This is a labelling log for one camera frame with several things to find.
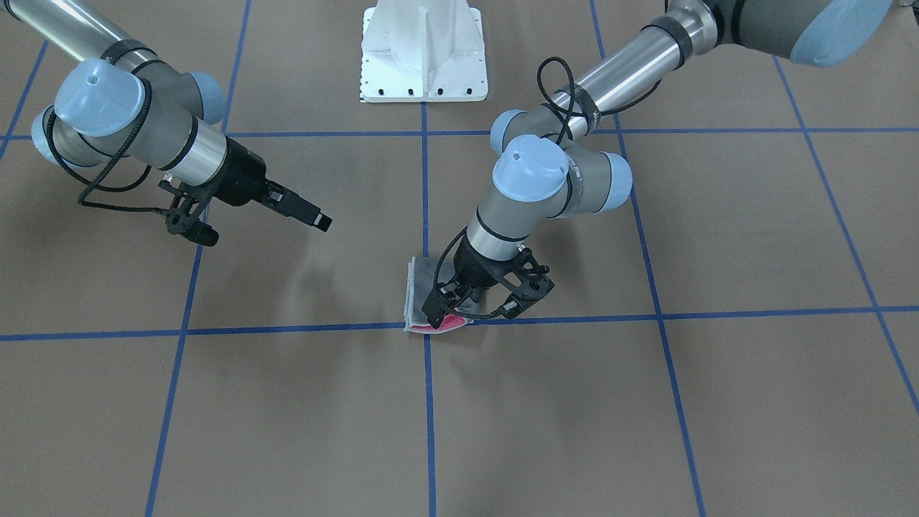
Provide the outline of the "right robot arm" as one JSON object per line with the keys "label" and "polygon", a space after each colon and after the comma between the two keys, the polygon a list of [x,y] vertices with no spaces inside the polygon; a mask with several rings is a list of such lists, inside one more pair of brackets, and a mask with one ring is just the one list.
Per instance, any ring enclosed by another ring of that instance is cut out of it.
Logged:
{"label": "right robot arm", "polygon": [[210,75],[180,73],[158,54],[82,1],[6,1],[11,17],[33,27],[78,65],[55,102],[36,117],[36,150],[83,184],[82,206],[94,191],[117,192],[105,178],[124,157],[164,173],[173,200],[146,211],[168,232],[201,246],[219,233],[201,219],[211,200],[257,202],[327,231],[331,219],[298,193],[267,179],[262,157],[217,128],[225,97]]}

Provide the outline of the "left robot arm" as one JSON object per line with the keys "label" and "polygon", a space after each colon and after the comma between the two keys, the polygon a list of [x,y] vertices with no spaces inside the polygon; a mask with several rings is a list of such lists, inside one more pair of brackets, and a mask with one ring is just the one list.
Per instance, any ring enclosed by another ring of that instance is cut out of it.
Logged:
{"label": "left robot arm", "polygon": [[440,258],[409,262],[405,330],[436,334],[474,320],[506,320],[554,288],[526,242],[543,220],[601,213],[633,192],[619,154],[579,141],[604,118],[647,98],[692,57],[735,44],[800,65],[831,67],[879,29],[890,1],[670,1],[662,16],[531,111],[493,122],[490,185]]}

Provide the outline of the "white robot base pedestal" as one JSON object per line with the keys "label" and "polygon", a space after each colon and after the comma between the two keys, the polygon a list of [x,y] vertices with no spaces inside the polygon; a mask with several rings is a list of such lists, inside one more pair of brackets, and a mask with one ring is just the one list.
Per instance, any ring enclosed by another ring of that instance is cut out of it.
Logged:
{"label": "white robot base pedestal", "polygon": [[359,98],[366,103],[484,101],[482,13],[466,1],[378,1],[362,16]]}

